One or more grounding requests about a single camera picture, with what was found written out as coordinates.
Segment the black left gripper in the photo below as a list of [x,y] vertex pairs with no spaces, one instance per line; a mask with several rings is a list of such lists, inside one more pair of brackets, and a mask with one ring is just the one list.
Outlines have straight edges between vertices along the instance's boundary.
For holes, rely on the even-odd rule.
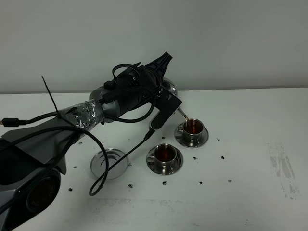
[[[152,119],[150,128],[158,130],[166,123],[182,103],[178,97],[162,86],[164,75],[172,58],[169,53],[165,52],[146,66],[119,64],[115,67],[115,70],[124,69],[115,76],[115,91],[120,92],[119,98],[116,99],[119,112],[115,114],[115,121],[141,122],[152,113],[154,108],[157,108],[159,112]],[[147,103],[150,103],[151,107],[144,116],[136,119],[121,118],[126,112]]]

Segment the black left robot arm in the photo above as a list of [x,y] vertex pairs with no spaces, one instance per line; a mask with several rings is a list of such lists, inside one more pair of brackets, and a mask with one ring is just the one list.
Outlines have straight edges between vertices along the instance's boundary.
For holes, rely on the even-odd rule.
[[0,139],[0,228],[11,231],[44,211],[55,199],[66,173],[65,155],[82,137],[98,139],[91,130],[113,121],[137,123],[123,114],[149,103],[157,109],[144,139],[160,129],[181,104],[164,80],[172,57],[164,53],[147,65],[120,64],[113,79],[89,99],[30,120],[4,118],[9,131]]

